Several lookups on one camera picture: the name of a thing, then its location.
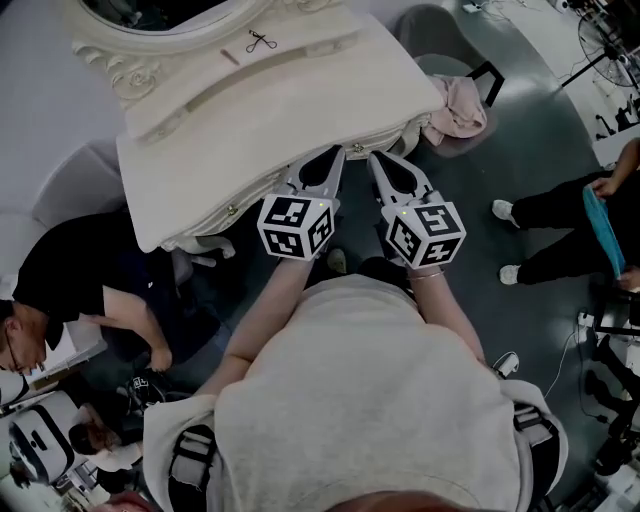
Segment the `black t-shirt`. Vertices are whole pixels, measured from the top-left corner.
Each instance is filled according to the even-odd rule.
[[[55,348],[61,322],[77,320],[80,313],[104,315],[103,286],[135,293],[149,257],[138,247],[126,213],[63,222],[27,256],[13,298],[49,316],[46,338]]]
[[[628,264],[640,265],[640,170],[634,171],[616,193],[607,199],[609,222]]]

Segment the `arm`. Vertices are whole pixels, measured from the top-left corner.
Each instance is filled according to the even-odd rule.
[[[632,139],[622,149],[610,178],[599,178],[591,184],[600,198],[615,194],[620,185],[640,166],[640,138]]]
[[[96,464],[96,466],[103,471],[112,473],[121,469],[128,471],[141,457],[142,441],[139,441],[126,446],[114,446],[110,450],[106,450],[100,457],[100,463]]]
[[[475,329],[449,289],[440,269],[409,269],[411,288],[424,321],[455,332],[471,349],[478,361],[485,363],[484,352]]]
[[[267,342],[281,331],[298,305],[313,262],[284,260],[231,336],[218,369],[197,395],[218,395],[244,379]]]
[[[100,428],[105,428],[105,424],[102,421],[102,418],[100,417],[100,415],[98,414],[98,411],[95,410],[95,408],[93,407],[93,405],[91,405],[90,403],[86,403],[83,404],[82,407],[84,407],[85,411],[87,411],[87,414],[89,415],[89,417],[91,418],[91,420]]]
[[[89,321],[106,327],[132,330],[151,347],[151,368],[164,371],[171,367],[169,345],[147,303],[137,295],[108,286],[102,287],[102,293],[104,316],[87,317]]]
[[[640,268],[628,267],[618,279],[620,288],[632,292],[640,288]]]

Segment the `blue cloth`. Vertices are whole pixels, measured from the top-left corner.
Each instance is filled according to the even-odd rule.
[[[596,234],[598,242],[607,254],[613,273],[618,279],[626,267],[620,244],[613,232],[611,223],[609,222],[609,211],[604,201],[598,199],[590,185],[582,189],[582,199],[584,200],[584,209],[587,217],[591,222],[593,231]]]

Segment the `hand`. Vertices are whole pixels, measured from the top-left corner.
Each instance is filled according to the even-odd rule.
[[[613,178],[598,178],[589,185],[599,199],[612,196],[618,190],[618,184]]]
[[[618,279],[618,284],[620,288],[629,292],[640,288],[640,268],[628,267]]]
[[[149,363],[149,368],[154,372],[164,372],[171,368],[172,362],[173,354],[171,354],[169,347],[156,348],[151,351],[151,363]]]

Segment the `harness strap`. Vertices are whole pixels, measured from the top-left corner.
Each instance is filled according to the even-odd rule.
[[[217,449],[215,435],[206,425],[180,434],[169,466],[169,498],[174,511],[207,510],[207,486]]]
[[[558,429],[546,419],[537,407],[515,404],[515,429],[528,441],[533,467],[533,490],[529,510],[535,508],[547,495],[560,463],[560,436]]]

